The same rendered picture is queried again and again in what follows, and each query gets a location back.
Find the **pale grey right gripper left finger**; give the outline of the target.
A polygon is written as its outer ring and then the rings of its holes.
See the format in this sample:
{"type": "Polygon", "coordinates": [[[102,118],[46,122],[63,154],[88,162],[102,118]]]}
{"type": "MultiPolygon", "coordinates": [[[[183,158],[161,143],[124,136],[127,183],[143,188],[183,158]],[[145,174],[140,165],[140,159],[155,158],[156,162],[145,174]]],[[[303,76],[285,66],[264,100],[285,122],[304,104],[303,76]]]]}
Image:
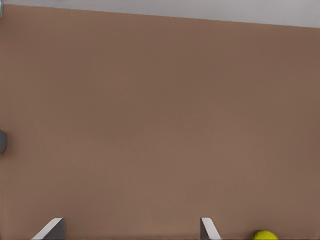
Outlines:
{"type": "Polygon", "coordinates": [[[31,240],[66,240],[66,219],[52,219],[31,240]]]}

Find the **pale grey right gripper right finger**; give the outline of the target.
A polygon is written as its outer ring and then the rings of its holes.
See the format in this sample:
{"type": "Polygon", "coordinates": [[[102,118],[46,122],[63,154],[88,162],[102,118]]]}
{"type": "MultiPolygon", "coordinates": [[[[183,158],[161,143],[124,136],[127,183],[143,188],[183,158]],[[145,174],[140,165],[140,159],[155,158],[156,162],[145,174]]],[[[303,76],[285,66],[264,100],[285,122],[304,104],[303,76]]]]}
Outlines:
{"type": "Polygon", "coordinates": [[[200,240],[222,240],[211,218],[202,217],[200,219],[200,240]]]}

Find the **yellow tennis ball tube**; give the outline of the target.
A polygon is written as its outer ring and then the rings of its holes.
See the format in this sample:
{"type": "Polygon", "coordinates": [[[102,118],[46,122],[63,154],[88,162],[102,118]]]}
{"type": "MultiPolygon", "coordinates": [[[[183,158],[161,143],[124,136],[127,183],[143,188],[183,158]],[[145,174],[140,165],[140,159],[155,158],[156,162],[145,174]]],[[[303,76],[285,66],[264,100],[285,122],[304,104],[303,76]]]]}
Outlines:
{"type": "Polygon", "coordinates": [[[279,238],[270,231],[259,230],[254,234],[252,240],[279,240],[279,238]]]}

